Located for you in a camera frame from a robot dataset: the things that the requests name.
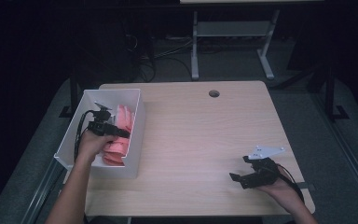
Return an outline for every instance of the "hole in table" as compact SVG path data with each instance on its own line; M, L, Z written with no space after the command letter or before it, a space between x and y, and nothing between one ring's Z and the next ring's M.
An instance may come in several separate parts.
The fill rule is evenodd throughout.
M209 91L209 95L213 98L216 98L220 95L219 91Z

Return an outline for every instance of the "table leg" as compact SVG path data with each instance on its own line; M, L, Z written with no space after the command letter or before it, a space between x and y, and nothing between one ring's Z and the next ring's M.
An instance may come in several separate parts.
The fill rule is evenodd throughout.
M268 79L273 79L274 74L272 73L271 67L269 66L269 61L267 60L267 50L269 49L269 43L271 42L272 35L274 34L275 26L278 20L280 10L277 9L274 11L271 22L269 24L267 34L266 34L266 42L262 49L257 50L258 58L263 66L264 73Z
M197 11L193 20L193 50L191 51L191 79L199 80L199 59L197 58Z

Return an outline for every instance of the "wooden table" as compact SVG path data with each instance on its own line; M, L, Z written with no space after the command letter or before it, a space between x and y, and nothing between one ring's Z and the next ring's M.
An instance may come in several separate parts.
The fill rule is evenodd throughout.
M268 195L242 189L228 173L254 170L256 145L284 147L272 159L304 181L267 88L260 81L106 84L141 89L146 124L136 179L91 179L88 216L265 216L286 212ZM219 91L213 98L210 91ZM305 202L315 207L307 189Z
M313 2L323 0L180 0L180 3L206 4L206 3L284 3L284 2Z

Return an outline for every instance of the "white plastic bin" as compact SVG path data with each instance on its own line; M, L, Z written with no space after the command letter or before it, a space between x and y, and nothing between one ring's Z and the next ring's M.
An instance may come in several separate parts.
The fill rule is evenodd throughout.
M145 130L145 106L142 101L141 90L139 89L84 91L75 115L54 158L67 170L72 169L74 165L77 126L81 116L86 111L100 110L94 102L112 108L112 111L109 111L112 115L116 114L118 105L126 105L131 112L135 113L135 116L130 136L129 150L127 156L123 158L124 166L106 165L102 160L103 154L99 154L91 165L90 176L95 178L136 178ZM89 113L84 120L83 130L88 126L91 120L93 120L93 116Z

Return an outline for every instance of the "wearable hand controller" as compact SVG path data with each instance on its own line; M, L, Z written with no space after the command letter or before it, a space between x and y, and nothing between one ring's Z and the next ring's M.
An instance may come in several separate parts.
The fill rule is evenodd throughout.
M253 189L260 186L272 185L277 181L278 178L280 178L286 182L289 187L295 190L298 194L298 197L300 197L301 201L304 202L304 196L301 192L301 189L298 187L296 181L293 179L290 173L284 167L279 165L283 168L283 170L286 171L287 174L291 176L292 180L282 175L278 169L278 164L276 164L275 161L268 157L283 151L283 148L257 146L253 154L243 157L245 162L252 164L252 168L255 170L255 172L249 175L236 175L232 173L229 173L229 175L233 181L240 182L243 189Z
M105 134L114 135L123 138L130 138L130 133L126 130L119 129L113 124L107 123L110 119L110 113L106 108L101 108L101 111L93 111L94 121L89 122L87 129L96 135L103 136Z
M89 125L88 125L87 129L92 131L96 135L104 136L105 134L108 134L108 135L114 135L114 136L123 137L123 138L130 138L130 133L128 131L119 129L117 126L107 122L111 116L109 111L107 111L109 109L108 107L106 107L104 105L100 105L96 102L95 102L95 104L98 107L100 107L101 110L100 111L94 111L94 110L86 111L86 113L84 113L81 116L79 124L77 126L76 139L75 139L74 161L76 161L77 154L78 154L83 122L84 122L88 113L92 113L94 120L89 121Z
M232 173L229 174L233 181L241 183L243 189L253 189L264 185L271 185L278 179L280 171L278 165L272 159L249 160L248 156L244 156L243 159L245 162L252 164L252 168L255 172L243 176Z

